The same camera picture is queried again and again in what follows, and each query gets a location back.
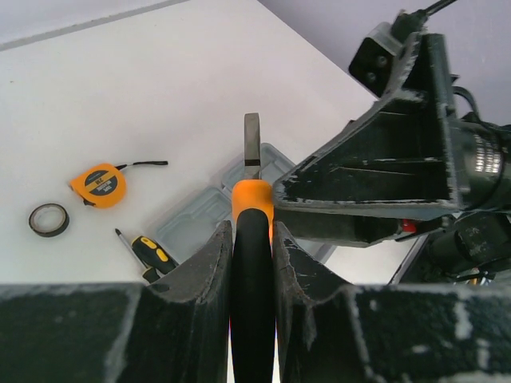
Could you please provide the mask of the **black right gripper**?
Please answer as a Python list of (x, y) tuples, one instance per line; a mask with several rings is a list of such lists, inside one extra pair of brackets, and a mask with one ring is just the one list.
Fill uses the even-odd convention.
[(411, 34), (379, 100), (275, 182), (298, 238), (371, 247), (425, 237), (407, 282), (510, 268), (510, 130), (455, 115), (445, 39)]

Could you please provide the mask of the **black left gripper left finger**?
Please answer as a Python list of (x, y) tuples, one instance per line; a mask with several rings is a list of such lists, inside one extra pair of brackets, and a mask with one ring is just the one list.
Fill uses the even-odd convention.
[(4, 285), (4, 382), (224, 382), (232, 225), (138, 282)]

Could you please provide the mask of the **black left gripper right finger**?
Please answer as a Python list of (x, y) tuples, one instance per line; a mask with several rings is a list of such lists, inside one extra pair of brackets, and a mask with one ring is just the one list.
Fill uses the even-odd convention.
[(348, 283), (273, 227), (283, 382), (507, 382), (507, 286)]

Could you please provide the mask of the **grey plastic tool case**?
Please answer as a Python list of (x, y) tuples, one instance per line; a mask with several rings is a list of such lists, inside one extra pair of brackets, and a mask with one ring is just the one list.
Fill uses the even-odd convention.
[[(261, 144), (261, 176), (275, 182), (295, 164), (269, 143)], [(232, 189), (243, 178), (243, 156), (224, 169), (220, 184), (209, 186), (178, 204), (153, 226), (155, 239), (173, 259), (181, 264), (195, 254), (224, 220), (232, 222)], [(316, 260), (325, 263), (336, 246), (297, 239), (297, 243)]]

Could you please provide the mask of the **orange black handled pliers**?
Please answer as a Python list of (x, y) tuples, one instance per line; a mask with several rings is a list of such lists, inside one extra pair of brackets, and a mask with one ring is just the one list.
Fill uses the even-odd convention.
[(271, 185), (261, 178), (258, 113), (244, 115), (244, 174), (232, 189), (230, 331), (236, 382), (271, 382), (275, 304), (271, 252)]

